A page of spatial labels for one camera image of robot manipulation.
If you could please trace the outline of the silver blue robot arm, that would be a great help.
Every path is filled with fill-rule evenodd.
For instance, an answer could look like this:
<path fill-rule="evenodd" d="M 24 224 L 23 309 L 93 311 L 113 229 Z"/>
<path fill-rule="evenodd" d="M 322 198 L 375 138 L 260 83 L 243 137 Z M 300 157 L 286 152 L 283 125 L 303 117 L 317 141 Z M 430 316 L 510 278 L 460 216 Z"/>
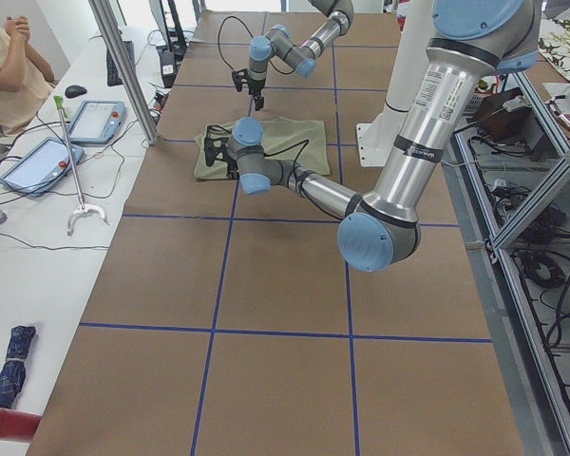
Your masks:
<path fill-rule="evenodd" d="M 237 92 L 247 85 L 255 111 L 264 107 L 262 90 L 266 84 L 268 65 L 274 57 L 278 57 L 298 75 L 309 77 L 326 48 L 350 30 L 354 16 L 352 1 L 310 1 L 310 4 L 326 16 L 326 22 L 308 40 L 300 45 L 295 44 L 287 27 L 275 25 L 265 34 L 252 37 L 248 67 L 232 71 Z"/>
<path fill-rule="evenodd" d="M 281 185 L 339 220 L 342 257 L 362 272 L 410 257 L 421 240 L 416 207 L 478 82 L 526 70 L 538 53 L 537 1 L 430 1 L 411 5 L 398 49 L 423 63 L 381 175 L 365 194 L 328 180 L 299 160 L 282 160 L 262 145 L 263 128 L 237 120 L 225 139 L 207 139 L 207 165 L 224 162 L 248 195 Z"/>

